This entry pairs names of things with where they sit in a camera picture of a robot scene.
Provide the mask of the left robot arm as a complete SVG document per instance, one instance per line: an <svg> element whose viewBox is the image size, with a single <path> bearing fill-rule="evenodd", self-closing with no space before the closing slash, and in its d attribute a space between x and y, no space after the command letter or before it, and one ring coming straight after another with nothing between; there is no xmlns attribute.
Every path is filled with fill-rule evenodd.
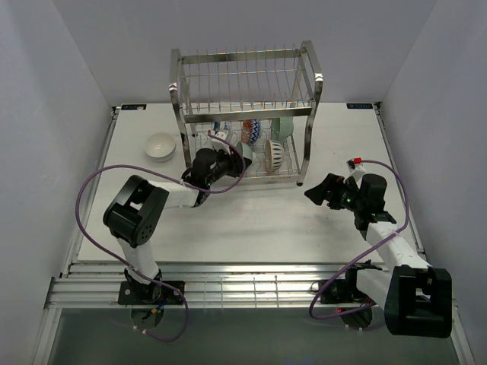
<svg viewBox="0 0 487 365"><path fill-rule="evenodd" d="M182 181L155 182L133 175L128 178L103 215L103 223L123 249L129 267L124 275L143 303L161 296L161 279L149 240L165 208L195 208L209 197L212 183L229 176L238 178L254 160L245 144L238 152L203 148L182 175Z"/></svg>

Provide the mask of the light green ceramic bowl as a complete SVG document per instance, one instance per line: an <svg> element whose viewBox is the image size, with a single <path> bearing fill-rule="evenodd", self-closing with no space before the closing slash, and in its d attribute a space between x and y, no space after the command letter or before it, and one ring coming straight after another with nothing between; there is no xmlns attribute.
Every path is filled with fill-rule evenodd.
<svg viewBox="0 0 487 365"><path fill-rule="evenodd" d="M246 165L249 166L253 163L254 160L254 152L252 148L248 144L244 144L243 142L239 141L236 144L237 149L239 150L240 154L246 161Z"/></svg>

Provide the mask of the stainless steel dish rack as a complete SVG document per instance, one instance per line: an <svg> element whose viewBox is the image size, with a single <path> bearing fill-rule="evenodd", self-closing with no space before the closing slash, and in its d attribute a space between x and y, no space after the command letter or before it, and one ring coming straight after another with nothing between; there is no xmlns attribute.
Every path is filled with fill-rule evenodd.
<svg viewBox="0 0 487 365"><path fill-rule="evenodd" d="M228 125L236 138L244 121L255 119L260 121L263 135L253 146L259 159L248 170L248 180L304 184L323 91L323 72L311 41L300 46L206 50L192 55L172 49L168 90L187 167L196 152L209 144L202 137L205 127ZM262 159L264 142L271 136L272 119L285 117L306 119L300 133L304 152L298 155L298 135L292 133L282 142L283 166L268 173Z"/></svg>

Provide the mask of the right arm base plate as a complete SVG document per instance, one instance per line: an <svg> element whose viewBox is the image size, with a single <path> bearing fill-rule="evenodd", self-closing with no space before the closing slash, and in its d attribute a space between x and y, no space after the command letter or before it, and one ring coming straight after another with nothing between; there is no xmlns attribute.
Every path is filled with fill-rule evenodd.
<svg viewBox="0 0 487 365"><path fill-rule="evenodd" d="M345 312L349 311L349 309L338 308L339 318L344 325L355 331L372 331L385 325L384 321L374 325L371 324L373 319L371 303L373 300L367 294L361 292L356 287L356 284L353 283L353 280L357 278L357 272L365 269L382 270L379 266L372 265L371 260L367 260L365 263L356 263L345 272L343 279L337 278L319 296L321 304L358 303L361 311L349 315L345 315Z"/></svg>

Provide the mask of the blue patterned white bowl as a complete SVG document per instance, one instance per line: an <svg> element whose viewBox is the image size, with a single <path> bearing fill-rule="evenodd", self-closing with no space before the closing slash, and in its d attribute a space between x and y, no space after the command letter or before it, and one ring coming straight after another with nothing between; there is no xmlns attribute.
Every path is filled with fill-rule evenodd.
<svg viewBox="0 0 487 365"><path fill-rule="evenodd" d="M212 127L215 134L219 132L225 133L226 136L231 134L232 126L230 122L214 122Z"/></svg>

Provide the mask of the red blue zigzag bowl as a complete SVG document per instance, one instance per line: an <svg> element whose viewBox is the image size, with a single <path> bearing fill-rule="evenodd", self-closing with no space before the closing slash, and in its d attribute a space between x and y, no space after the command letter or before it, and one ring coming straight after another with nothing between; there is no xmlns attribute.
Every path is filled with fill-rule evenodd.
<svg viewBox="0 0 487 365"><path fill-rule="evenodd" d="M241 141L244 144L253 145L259 140L261 131L261 123L258 119L245 120L241 127Z"/></svg>

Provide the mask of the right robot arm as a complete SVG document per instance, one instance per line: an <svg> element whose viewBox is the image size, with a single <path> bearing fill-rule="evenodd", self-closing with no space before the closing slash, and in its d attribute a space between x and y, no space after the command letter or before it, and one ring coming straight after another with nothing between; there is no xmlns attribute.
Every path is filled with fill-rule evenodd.
<svg viewBox="0 0 487 365"><path fill-rule="evenodd" d="M346 209L355 228L378 253L386 271L354 262L345 270L345 296L353 302L369 297L383 311L393 335L447 338L452 331L452 278L432 267L399 234L396 220L385 210L387 181L366 173L360 182L328 174L304 194L315 205Z"/></svg>

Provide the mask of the pale green bowl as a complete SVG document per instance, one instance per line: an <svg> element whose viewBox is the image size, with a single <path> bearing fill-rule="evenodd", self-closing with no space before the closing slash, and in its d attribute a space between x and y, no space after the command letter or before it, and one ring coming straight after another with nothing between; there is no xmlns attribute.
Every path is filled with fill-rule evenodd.
<svg viewBox="0 0 487 365"><path fill-rule="evenodd" d="M273 118L271 121L271 139L284 142L294 132L292 117Z"/></svg>

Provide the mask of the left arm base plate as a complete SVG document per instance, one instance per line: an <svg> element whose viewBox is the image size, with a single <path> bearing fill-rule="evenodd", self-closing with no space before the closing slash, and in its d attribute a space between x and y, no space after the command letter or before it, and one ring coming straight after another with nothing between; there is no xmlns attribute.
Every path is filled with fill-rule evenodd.
<svg viewBox="0 0 487 365"><path fill-rule="evenodd" d="M168 305L181 305L182 295L185 290L184 281L165 281L173 289L167 286L159 286L154 283L141 284L137 281L123 281L119 288L117 303L125 306L154 305L162 303Z"/></svg>

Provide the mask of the white ceramic bowl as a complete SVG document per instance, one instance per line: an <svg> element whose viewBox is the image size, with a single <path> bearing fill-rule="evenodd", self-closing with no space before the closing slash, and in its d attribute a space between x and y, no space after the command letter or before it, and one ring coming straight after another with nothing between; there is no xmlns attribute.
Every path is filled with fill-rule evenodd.
<svg viewBox="0 0 487 365"><path fill-rule="evenodd" d="M159 132L147 139L144 152L156 162L166 162L174 156L176 147L176 140L172 135Z"/></svg>

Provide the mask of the aluminium frame rail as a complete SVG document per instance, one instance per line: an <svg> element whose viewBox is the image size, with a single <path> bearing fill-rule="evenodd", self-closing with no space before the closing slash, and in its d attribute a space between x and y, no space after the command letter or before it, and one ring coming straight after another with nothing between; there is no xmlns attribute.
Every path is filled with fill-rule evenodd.
<svg viewBox="0 0 487 365"><path fill-rule="evenodd" d="M192 309L306 309L318 281L331 278L341 267L164 263L161 273L165 281L184 281L184 295ZM74 264L51 281L45 307L115 308L124 268L115 262Z"/></svg>

